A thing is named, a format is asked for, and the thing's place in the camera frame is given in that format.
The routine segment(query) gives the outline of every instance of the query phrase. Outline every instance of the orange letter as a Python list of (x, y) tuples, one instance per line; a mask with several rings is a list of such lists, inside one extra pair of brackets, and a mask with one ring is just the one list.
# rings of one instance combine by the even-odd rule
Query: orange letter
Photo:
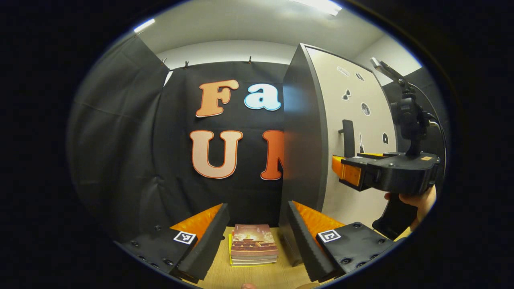
[(225, 141), (225, 159), (221, 167), (209, 163), (209, 141), (214, 138), (210, 131), (193, 131), (189, 134), (193, 140), (193, 167), (205, 177), (226, 178), (234, 173), (237, 164), (237, 142), (243, 138), (238, 131), (224, 131), (219, 137)]
[(239, 83), (235, 80), (225, 80), (211, 83), (204, 83), (200, 85), (201, 90), (201, 107), (196, 111), (196, 117), (206, 117), (222, 114), (223, 108), (218, 106), (218, 99), (222, 100), (223, 104), (227, 104), (230, 100), (230, 90), (238, 89)]
[(268, 141), (268, 159), (261, 179), (279, 179), (282, 176), (279, 172), (279, 162), (284, 169), (284, 132), (265, 131), (262, 137)]

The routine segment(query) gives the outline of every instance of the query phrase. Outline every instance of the screw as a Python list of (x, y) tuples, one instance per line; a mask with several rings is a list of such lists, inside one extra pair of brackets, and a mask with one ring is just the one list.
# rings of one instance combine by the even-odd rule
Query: screw
[(168, 266), (173, 266), (173, 262), (169, 259), (163, 259), (162, 261), (164, 262), (164, 264), (166, 264)]

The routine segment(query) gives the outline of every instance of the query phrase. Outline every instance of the book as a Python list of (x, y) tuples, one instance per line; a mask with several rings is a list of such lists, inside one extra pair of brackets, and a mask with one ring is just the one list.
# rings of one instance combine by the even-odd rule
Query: book
[(229, 253), (229, 260), (230, 260), (230, 266), (232, 267), (260, 267), (260, 266), (267, 266), (267, 265), (271, 265), (273, 263), (265, 263), (265, 264), (246, 264), (246, 265), (236, 265), (236, 264), (233, 264), (232, 262), (232, 258), (230, 256), (231, 254), (231, 249), (232, 249), (232, 236), (234, 234), (234, 231), (232, 231), (231, 234), (228, 234), (228, 253)]
[(253, 260), (252, 261), (248, 261), (248, 260), (245, 260), (245, 261), (234, 261), (234, 260), (232, 260), (231, 266), (271, 264), (271, 263), (275, 263), (276, 261), (277, 261), (276, 259), (256, 260), (256, 261), (253, 261)]
[(236, 224), (232, 237), (231, 257), (233, 259), (273, 259), (279, 254), (269, 225)]

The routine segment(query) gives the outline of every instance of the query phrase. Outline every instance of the black foam pad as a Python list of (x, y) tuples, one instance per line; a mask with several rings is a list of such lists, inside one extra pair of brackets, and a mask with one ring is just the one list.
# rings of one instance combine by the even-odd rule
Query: black foam pad
[(314, 241), (296, 206), (292, 201), (288, 204), (287, 217), (311, 282), (324, 282), (341, 275), (339, 267), (332, 263)]
[(181, 274), (177, 277), (184, 278), (191, 282), (194, 282), (194, 280), (188, 278), (188, 275), (189, 277), (199, 280), (205, 278), (207, 271), (214, 261), (214, 257), (216, 257), (221, 237), (225, 232), (229, 220), (228, 204), (223, 204), (209, 227), (207, 227), (204, 236), (178, 265), (178, 270), (185, 275)]
[(318, 234), (316, 239), (346, 274), (375, 259), (394, 243), (359, 222)]
[(180, 231), (162, 229), (141, 234), (123, 244), (115, 243), (134, 258), (169, 274), (198, 241), (196, 236), (187, 242), (178, 241), (180, 236)]

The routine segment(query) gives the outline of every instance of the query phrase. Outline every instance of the black curtain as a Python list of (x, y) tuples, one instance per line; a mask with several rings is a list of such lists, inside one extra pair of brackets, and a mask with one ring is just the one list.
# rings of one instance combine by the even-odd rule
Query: black curtain
[(72, 104), (67, 156), (75, 189), (112, 238), (169, 224), (157, 189), (151, 133), (168, 69), (127, 35), (96, 62)]
[[(173, 222), (180, 222), (219, 203), (228, 203), (229, 226), (236, 223), (278, 225), (282, 178), (261, 179), (267, 156), (267, 141), (262, 135), (267, 130), (283, 130), (282, 79), (287, 66), (218, 62), (173, 71), (162, 92), (153, 133), (159, 189)], [(232, 79), (238, 82), (239, 88), (230, 91), (227, 104), (218, 101), (223, 113), (196, 117), (202, 100), (199, 86)], [(248, 87), (258, 83), (277, 88), (278, 100), (282, 103), (278, 110), (252, 110), (245, 106)], [(209, 145), (209, 162), (213, 166), (221, 166), (224, 161), (225, 143), (220, 139), (220, 133), (225, 130), (243, 133), (237, 145), (237, 165), (232, 175), (214, 179), (195, 171), (189, 137), (195, 130), (214, 133)]]

